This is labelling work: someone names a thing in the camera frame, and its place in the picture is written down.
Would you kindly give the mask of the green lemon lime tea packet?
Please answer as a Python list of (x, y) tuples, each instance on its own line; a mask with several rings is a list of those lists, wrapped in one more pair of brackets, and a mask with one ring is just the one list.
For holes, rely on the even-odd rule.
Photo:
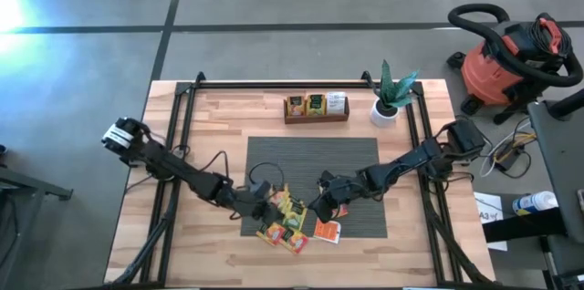
[(307, 215), (307, 207), (302, 201), (290, 199), (283, 208), (283, 225), (286, 228), (300, 231)]
[(322, 116), (326, 114), (326, 96), (322, 94), (311, 94), (307, 97), (306, 115)]

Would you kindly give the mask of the black floor stand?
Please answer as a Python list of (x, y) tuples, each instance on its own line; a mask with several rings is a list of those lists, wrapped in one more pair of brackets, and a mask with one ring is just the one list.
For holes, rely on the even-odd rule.
[(47, 181), (10, 170), (4, 162), (7, 147), (0, 144), (0, 290), (6, 290), (22, 247), (46, 195), (68, 201), (73, 193)]

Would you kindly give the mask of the dark grey woven placemat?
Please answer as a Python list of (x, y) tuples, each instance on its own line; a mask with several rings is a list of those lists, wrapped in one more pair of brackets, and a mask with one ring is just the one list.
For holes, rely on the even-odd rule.
[[(318, 179), (323, 171), (353, 176), (355, 171), (379, 162), (374, 138), (250, 137), (245, 171), (252, 181), (288, 184), (291, 194), (310, 203), (319, 195)], [(386, 238), (384, 204), (358, 199), (348, 214), (337, 219), (342, 238)]]

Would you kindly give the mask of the orange black shop vacuum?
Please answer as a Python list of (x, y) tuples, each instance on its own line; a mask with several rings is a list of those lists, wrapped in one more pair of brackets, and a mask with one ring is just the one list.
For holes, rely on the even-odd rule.
[(483, 39), (468, 52), (458, 51), (447, 59), (464, 81), (467, 95), (460, 110), (466, 115), (501, 106), (504, 110), (493, 118), (500, 125), (525, 111), (547, 88), (570, 88), (584, 80), (571, 37), (548, 13), (520, 22), (498, 5), (466, 4), (452, 9), (447, 18)]

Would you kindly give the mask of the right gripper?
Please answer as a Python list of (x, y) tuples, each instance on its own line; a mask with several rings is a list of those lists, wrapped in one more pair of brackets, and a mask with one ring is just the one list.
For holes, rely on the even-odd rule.
[(320, 193), (323, 196), (318, 196), (308, 205), (308, 208), (323, 223), (328, 223), (333, 219), (333, 211), (336, 209), (336, 206), (328, 200), (333, 202), (350, 202), (368, 196), (368, 189), (364, 185), (363, 179), (359, 176), (335, 175), (335, 179), (330, 182), (328, 187), (320, 186), (320, 189)]

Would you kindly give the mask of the white paper sheet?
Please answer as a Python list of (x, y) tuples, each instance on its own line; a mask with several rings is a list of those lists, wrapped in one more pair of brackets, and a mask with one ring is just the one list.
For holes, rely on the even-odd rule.
[[(482, 224), (493, 223), (504, 219), (502, 202), (499, 196), (475, 192), (474, 197)], [(487, 247), (490, 250), (500, 252), (506, 252), (508, 250), (506, 241), (488, 243)]]

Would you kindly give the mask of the white spray can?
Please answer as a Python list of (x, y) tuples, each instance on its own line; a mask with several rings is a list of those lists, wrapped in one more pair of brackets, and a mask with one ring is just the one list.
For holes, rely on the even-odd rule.
[(512, 202), (512, 209), (518, 216), (558, 208), (554, 192), (542, 191), (523, 195)]

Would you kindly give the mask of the brown wooden tea organizer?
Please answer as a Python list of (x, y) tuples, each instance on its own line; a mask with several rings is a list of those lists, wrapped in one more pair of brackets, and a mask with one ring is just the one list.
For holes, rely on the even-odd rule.
[(340, 121), (347, 121), (349, 118), (349, 99), (346, 94), (346, 101), (345, 101), (345, 112), (343, 115), (328, 115), (327, 111), (325, 115), (322, 116), (307, 116), (306, 112), (303, 116), (289, 116), (287, 113), (287, 98), (283, 100), (284, 104), (284, 122), (286, 124), (300, 124), (300, 123), (319, 123), (319, 122), (340, 122)]

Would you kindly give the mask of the mango tea sachet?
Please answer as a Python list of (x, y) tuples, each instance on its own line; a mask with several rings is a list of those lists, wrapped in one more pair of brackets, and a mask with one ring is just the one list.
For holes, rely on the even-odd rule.
[(292, 254), (300, 254), (308, 244), (308, 238), (298, 230), (286, 228), (279, 242)]

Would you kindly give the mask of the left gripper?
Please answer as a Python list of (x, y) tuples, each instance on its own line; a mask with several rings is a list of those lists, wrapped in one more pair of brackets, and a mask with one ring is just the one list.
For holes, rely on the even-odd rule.
[(271, 225), (284, 218), (284, 214), (267, 198), (257, 199), (250, 191), (235, 191), (231, 209), (234, 211), (229, 216), (232, 221), (252, 217)]

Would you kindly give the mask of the black power adapter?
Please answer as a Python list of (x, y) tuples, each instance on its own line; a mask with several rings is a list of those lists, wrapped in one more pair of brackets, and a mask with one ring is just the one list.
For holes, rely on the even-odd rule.
[(510, 171), (515, 162), (525, 152), (523, 146), (504, 147), (495, 153), (495, 168), (499, 171)]

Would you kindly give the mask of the green plant in white pot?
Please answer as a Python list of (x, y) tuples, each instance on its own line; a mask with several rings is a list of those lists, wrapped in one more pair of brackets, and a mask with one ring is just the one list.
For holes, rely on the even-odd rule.
[(368, 79), (376, 99), (370, 111), (370, 121), (379, 128), (388, 127), (398, 116), (400, 109), (412, 103), (414, 94), (412, 87), (417, 80), (418, 72), (413, 71), (408, 76), (394, 81), (390, 64), (381, 63), (381, 81), (379, 85)]

